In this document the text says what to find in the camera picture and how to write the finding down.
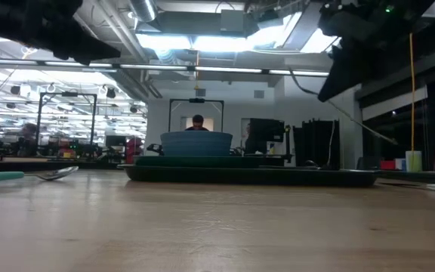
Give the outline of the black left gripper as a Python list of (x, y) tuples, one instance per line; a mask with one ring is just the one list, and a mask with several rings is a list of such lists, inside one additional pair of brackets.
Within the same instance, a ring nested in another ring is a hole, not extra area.
[(81, 5), (82, 0), (0, 0), (0, 37), (84, 65), (121, 57), (119, 49), (93, 37), (74, 20)]

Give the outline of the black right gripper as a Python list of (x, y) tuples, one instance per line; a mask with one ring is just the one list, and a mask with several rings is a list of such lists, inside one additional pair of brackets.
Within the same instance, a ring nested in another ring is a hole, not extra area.
[(327, 101), (362, 79), (362, 59), (352, 51), (384, 50), (409, 34), (435, 0), (357, 0), (325, 3), (318, 26), (340, 39), (332, 49), (333, 64), (318, 99)]

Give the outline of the blue plastic bowl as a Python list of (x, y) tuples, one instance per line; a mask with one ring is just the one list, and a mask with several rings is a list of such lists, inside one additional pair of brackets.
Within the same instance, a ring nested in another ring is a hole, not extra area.
[(217, 131), (171, 131), (161, 134), (166, 156), (228, 156), (233, 136)]

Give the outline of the dark green serving tray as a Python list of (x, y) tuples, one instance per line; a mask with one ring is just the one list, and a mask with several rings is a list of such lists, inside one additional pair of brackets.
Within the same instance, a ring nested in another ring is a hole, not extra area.
[(371, 187), (374, 171), (119, 165), (132, 181), (311, 187)]

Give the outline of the long horizontal light bar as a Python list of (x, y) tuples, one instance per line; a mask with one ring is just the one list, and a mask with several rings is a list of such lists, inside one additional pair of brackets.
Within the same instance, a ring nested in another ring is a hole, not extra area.
[(0, 58), (0, 66), (45, 66), (45, 67), (64, 67), (97, 70), (157, 70), (172, 72), (216, 72), (216, 73), (242, 73), (242, 74), (262, 74), (273, 76), (311, 76), (326, 77), (328, 72), (312, 70), (278, 70), (261, 68), (240, 68), (224, 66), (196, 66), (196, 65), (154, 65), (141, 63), (90, 63), (84, 65), (70, 61), (52, 60), (23, 60), (23, 59), (3, 59)]

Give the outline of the black folding screen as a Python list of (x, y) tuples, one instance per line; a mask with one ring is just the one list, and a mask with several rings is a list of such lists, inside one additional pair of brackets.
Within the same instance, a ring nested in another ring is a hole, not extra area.
[(339, 121), (311, 119), (293, 127), (295, 164), (338, 170), (341, 167)]

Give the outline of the black monitor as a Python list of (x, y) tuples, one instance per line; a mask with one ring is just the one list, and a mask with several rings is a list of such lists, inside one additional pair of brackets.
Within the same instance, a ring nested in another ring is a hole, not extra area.
[(251, 118), (248, 124), (248, 138), (245, 142), (245, 153), (266, 154), (267, 143), (282, 143), (285, 134), (285, 123), (276, 119)]

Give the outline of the person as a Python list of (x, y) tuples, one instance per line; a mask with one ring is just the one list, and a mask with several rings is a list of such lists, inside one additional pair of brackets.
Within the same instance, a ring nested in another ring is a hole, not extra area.
[(208, 131), (204, 126), (204, 117), (202, 115), (196, 114), (192, 118), (192, 125), (186, 128), (186, 131)]
[(26, 123), (21, 130), (21, 137), (19, 139), (20, 148), (18, 151), (19, 156), (34, 156), (37, 151), (37, 142), (35, 139), (37, 125), (33, 123)]

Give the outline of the red background object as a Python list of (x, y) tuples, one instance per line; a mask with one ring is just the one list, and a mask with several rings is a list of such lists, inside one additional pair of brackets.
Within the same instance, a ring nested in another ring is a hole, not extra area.
[(142, 153), (141, 146), (143, 145), (142, 139), (139, 137), (130, 138), (125, 147), (125, 161), (130, 164), (134, 161), (135, 156)]

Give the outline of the pale yellow container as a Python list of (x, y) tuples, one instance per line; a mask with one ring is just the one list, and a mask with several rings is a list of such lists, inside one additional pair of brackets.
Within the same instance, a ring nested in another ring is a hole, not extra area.
[(406, 171), (421, 172), (422, 170), (422, 152), (412, 150), (406, 151)]

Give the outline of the bright ceiling light panel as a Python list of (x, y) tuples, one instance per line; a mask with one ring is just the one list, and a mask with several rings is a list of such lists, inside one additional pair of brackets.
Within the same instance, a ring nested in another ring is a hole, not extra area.
[(164, 36), (137, 34), (137, 40), (143, 48), (154, 51), (197, 50), (204, 52), (242, 52), (253, 48), (245, 38), (222, 36)]

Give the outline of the grey ceiling box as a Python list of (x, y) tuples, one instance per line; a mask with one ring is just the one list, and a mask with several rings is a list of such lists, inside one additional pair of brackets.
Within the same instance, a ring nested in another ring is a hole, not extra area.
[(221, 32), (242, 32), (244, 14), (240, 10), (221, 10)]

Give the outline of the black gantry frame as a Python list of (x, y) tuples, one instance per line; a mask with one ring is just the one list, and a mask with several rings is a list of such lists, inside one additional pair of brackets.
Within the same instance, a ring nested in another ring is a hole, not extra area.
[(205, 103), (219, 103), (221, 105), (221, 132), (224, 131), (224, 108), (225, 101), (224, 100), (206, 100), (205, 98), (188, 98), (188, 99), (180, 99), (180, 98), (171, 98), (169, 99), (168, 104), (168, 131), (171, 131), (171, 114), (172, 114), (172, 104), (175, 102), (188, 102), (191, 104), (205, 104)]
[(88, 103), (91, 107), (91, 135), (90, 135), (90, 145), (94, 144), (94, 129), (95, 129), (95, 121), (96, 121), (96, 112), (97, 112), (97, 95), (96, 94), (82, 94), (78, 93), (77, 91), (61, 91), (61, 92), (41, 92), (39, 94), (39, 108), (37, 112), (37, 129), (35, 132), (35, 140), (36, 143), (39, 144), (39, 136), (40, 136), (40, 127), (41, 127), (41, 120), (42, 120), (42, 109), (43, 107), (49, 103), (53, 97), (55, 96), (61, 96), (61, 97), (93, 97), (93, 101)]

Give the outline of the silver ventilation duct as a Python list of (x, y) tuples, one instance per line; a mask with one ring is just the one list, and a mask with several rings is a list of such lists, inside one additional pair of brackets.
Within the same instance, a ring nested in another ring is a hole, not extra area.
[(140, 22), (151, 22), (158, 15), (158, 8), (154, 0), (129, 0), (130, 8)]

